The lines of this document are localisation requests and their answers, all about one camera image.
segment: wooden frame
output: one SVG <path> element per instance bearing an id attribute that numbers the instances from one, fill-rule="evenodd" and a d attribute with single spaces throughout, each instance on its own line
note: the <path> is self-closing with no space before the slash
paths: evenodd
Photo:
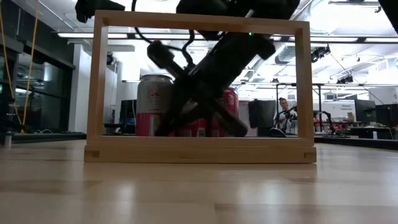
<path id="1" fill-rule="evenodd" d="M 295 36 L 298 138 L 163 138 L 103 136 L 108 26 L 222 30 Z M 311 163 L 312 69 L 308 22 L 242 17 L 96 11 L 85 162 Z"/>

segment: red soda can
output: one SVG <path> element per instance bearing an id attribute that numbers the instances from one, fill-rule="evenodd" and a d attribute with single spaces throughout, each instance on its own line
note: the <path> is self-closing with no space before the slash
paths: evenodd
<path id="1" fill-rule="evenodd" d="M 137 136 L 155 136 L 169 109 L 172 79 L 168 75 L 144 75 L 137 91 Z"/>
<path id="2" fill-rule="evenodd" d="M 183 107 L 182 113 L 188 113 L 196 105 L 196 102 L 189 100 Z M 206 137 L 206 127 L 207 121 L 205 119 L 198 119 L 180 128 L 176 134 L 178 137 Z"/>
<path id="3" fill-rule="evenodd" d="M 234 114 L 236 117 L 239 116 L 239 97 L 234 88 L 224 90 L 223 97 L 218 101 L 221 105 L 224 105 L 225 109 L 229 112 Z M 230 137 L 216 118 L 211 119 L 210 134 L 211 137 L 216 138 Z"/>

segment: window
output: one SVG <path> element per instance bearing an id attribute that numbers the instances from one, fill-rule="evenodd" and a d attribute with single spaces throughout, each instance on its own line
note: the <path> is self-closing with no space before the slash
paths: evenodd
<path id="1" fill-rule="evenodd" d="M 17 66 L 16 105 L 21 120 L 24 117 L 25 98 L 28 94 L 25 124 L 34 131 L 50 129 L 53 133 L 68 130 L 71 72 L 43 60 L 35 59 L 30 85 L 30 55 L 21 54 Z"/>
<path id="2" fill-rule="evenodd" d="M 10 76 L 12 78 L 12 73 L 14 71 L 15 61 L 12 57 L 8 57 L 8 65 Z M 0 54 L 0 116 L 5 116 L 9 112 L 9 101 L 11 99 L 11 92 L 9 89 L 9 82 L 6 70 L 6 60 L 3 54 Z"/>

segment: pipe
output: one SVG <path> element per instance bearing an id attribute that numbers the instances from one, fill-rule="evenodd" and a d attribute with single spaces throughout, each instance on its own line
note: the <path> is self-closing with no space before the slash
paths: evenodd
<path id="1" fill-rule="evenodd" d="M 301 13 L 303 13 L 303 11 L 306 10 L 306 8 L 307 8 L 309 5 L 311 5 L 312 2 L 313 2 L 313 0 L 309 0 L 309 1 L 306 3 L 306 5 L 305 5 L 303 8 L 301 8 L 301 9 L 299 10 L 299 12 L 296 13 L 296 15 L 294 15 L 290 20 L 296 20 L 296 19 L 301 15 Z"/>
<path id="2" fill-rule="evenodd" d="M 61 20 L 65 25 L 67 25 L 69 28 L 71 28 L 71 30 L 75 30 L 75 28 L 73 28 L 71 25 L 69 25 L 67 22 L 65 22 L 61 17 L 59 17 L 55 12 L 53 12 L 53 10 L 51 10 L 49 7 L 47 7 L 45 4 L 43 4 L 41 1 L 39 1 L 39 3 L 46 8 L 49 12 L 51 12 L 53 15 L 55 15 L 55 17 L 57 17 L 59 20 Z"/>
<path id="3" fill-rule="evenodd" d="M 349 2 L 349 1 L 330 1 L 329 4 L 336 6 L 380 6 L 378 1 Z"/>

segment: can lid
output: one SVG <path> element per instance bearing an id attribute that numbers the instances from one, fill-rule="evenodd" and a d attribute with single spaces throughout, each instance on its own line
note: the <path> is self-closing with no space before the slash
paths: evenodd
<path id="1" fill-rule="evenodd" d="M 175 80 L 174 76 L 168 74 L 168 73 L 150 73 L 150 74 L 144 74 L 140 77 L 140 80 L 144 78 L 154 78 L 154 77 L 159 77 L 159 78 L 169 78 L 171 80 Z"/>

